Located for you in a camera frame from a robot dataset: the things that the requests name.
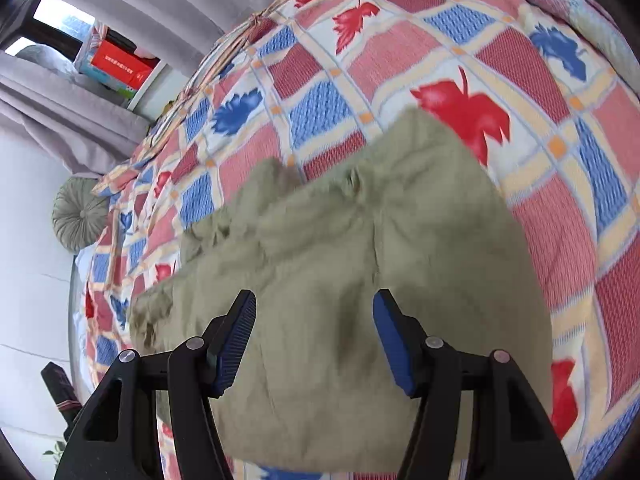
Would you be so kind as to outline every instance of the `white wall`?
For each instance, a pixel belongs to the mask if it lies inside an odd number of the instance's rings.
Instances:
[[[70,377],[72,255],[50,221],[68,176],[43,151],[0,129],[0,428],[37,480],[53,478],[53,459],[42,453],[65,429],[40,371],[53,361]]]

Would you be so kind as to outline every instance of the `bed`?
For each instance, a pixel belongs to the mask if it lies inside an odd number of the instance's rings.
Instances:
[[[130,348],[127,309],[177,270],[185,227],[259,160],[312,180],[420,106],[524,229],[552,320],[552,422],[576,476],[594,478],[640,408],[638,91],[638,62],[594,0],[277,0],[218,41],[95,188],[111,205],[87,283],[92,380]],[[231,462],[244,478],[278,474]]]

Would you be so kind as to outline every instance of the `ribbed blue pad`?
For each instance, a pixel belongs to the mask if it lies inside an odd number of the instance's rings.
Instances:
[[[411,374],[409,352],[379,292],[373,297],[373,321],[378,329],[378,336],[382,341],[386,360],[389,361],[396,384],[411,397],[415,392],[415,381]]]
[[[249,341],[251,330],[255,323],[255,296],[249,294],[245,301],[238,319],[231,327],[231,332],[226,338],[222,350],[218,354],[216,363],[215,388],[222,394],[234,383],[236,372],[240,366],[240,361],[244,355],[244,349]]]

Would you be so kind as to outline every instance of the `blue gripper pad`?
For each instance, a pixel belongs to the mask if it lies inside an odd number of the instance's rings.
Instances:
[[[217,355],[214,387],[220,395],[234,383],[254,323],[255,296],[250,292]]]
[[[373,297],[373,321],[378,336],[385,349],[386,360],[396,384],[407,396],[412,397],[416,390],[411,368],[411,358],[396,323],[402,322],[402,313],[388,290],[379,290]]]

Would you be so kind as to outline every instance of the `checkered blanket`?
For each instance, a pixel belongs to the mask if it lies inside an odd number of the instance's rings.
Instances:
[[[95,189],[111,207],[88,282],[94,380],[130,345],[131,301],[177,269],[185,227],[257,161],[311,180],[420,106],[461,137],[524,229],[552,319],[552,421],[592,478],[640,407],[640,105],[612,68],[630,63],[625,49],[593,46],[619,37],[608,16],[591,0],[282,0],[212,70],[248,27]],[[633,68],[621,73],[635,87]]]

